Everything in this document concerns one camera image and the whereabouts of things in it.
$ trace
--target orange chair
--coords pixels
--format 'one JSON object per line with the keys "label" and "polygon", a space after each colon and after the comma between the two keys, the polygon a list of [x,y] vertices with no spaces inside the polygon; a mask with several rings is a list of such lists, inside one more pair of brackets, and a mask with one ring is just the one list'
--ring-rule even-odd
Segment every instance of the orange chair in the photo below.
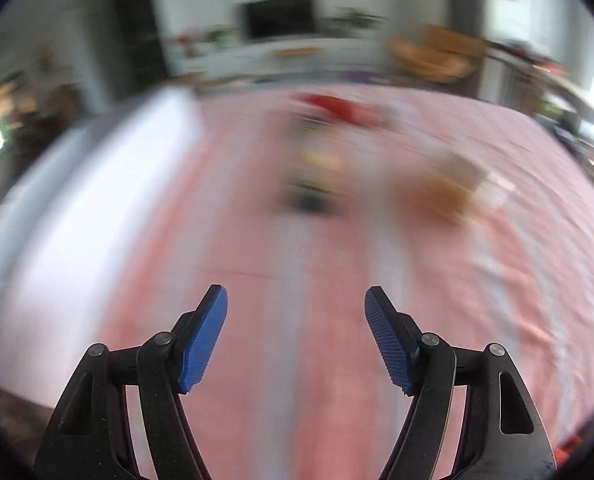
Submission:
{"label": "orange chair", "polygon": [[484,42],[437,25],[426,25],[423,44],[391,38],[386,47],[407,72],[427,81],[449,83],[474,71]]}

